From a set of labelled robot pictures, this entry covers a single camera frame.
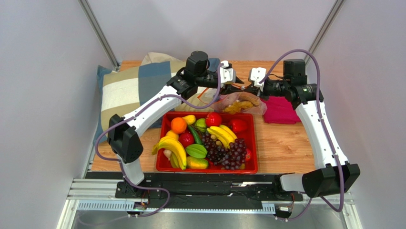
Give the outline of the clear zip bag orange zipper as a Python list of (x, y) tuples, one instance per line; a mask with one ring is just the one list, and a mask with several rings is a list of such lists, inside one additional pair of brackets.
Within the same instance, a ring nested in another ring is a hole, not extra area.
[(244, 92), (244, 86), (227, 84), (221, 91), (210, 108), (219, 113), (225, 114), (252, 114), (264, 115), (267, 106), (259, 97)]

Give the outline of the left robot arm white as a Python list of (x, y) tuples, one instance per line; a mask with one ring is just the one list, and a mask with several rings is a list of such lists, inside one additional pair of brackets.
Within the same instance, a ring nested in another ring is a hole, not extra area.
[(147, 103), (124, 115), (113, 115), (105, 131), (107, 142), (117, 156), (124, 180), (138, 188), (144, 180), (140, 156), (143, 146), (140, 137), (165, 113), (197, 93), (198, 87), (216, 89), (214, 102), (220, 93), (233, 93), (235, 83), (243, 82), (237, 77), (232, 65), (220, 62), (215, 71), (210, 71), (207, 53), (194, 51), (186, 59), (185, 66)]

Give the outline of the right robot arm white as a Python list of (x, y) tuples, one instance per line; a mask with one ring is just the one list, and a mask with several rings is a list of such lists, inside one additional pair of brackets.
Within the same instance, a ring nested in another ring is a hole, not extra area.
[(308, 83), (305, 61), (283, 62), (280, 79), (266, 79), (265, 68), (252, 68), (245, 92), (263, 99), (283, 97), (304, 125), (315, 160), (315, 170), (305, 174), (283, 174), (275, 182), (282, 192), (300, 192), (310, 198), (343, 195), (360, 176), (358, 164), (349, 163), (329, 124), (319, 86)]

